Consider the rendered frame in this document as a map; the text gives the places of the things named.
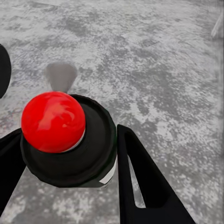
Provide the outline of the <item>insectifuge atomizer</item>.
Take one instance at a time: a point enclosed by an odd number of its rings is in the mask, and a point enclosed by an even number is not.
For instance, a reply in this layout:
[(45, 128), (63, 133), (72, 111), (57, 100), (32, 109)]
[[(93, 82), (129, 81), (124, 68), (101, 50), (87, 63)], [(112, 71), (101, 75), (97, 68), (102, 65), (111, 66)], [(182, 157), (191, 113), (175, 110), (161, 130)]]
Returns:
[(21, 154), (30, 172), (58, 188), (99, 188), (117, 164), (117, 127), (96, 100), (67, 94), (78, 76), (70, 63), (46, 67), (53, 91), (28, 102), (21, 117)]

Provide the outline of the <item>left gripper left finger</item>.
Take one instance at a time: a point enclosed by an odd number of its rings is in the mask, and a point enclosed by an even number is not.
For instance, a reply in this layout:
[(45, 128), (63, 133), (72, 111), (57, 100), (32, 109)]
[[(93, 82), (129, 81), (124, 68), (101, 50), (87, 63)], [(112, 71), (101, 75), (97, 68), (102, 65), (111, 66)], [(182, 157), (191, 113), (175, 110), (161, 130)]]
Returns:
[(22, 159), (21, 136), (19, 128), (0, 139), (0, 217), (27, 166)]

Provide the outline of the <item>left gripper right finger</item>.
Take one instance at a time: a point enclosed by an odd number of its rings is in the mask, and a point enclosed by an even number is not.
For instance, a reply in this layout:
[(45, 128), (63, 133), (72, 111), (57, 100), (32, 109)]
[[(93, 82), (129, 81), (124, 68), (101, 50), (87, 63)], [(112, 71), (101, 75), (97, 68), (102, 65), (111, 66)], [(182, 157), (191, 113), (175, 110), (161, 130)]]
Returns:
[[(117, 125), (120, 224), (196, 224), (135, 132)], [(130, 157), (146, 208), (135, 205)]]

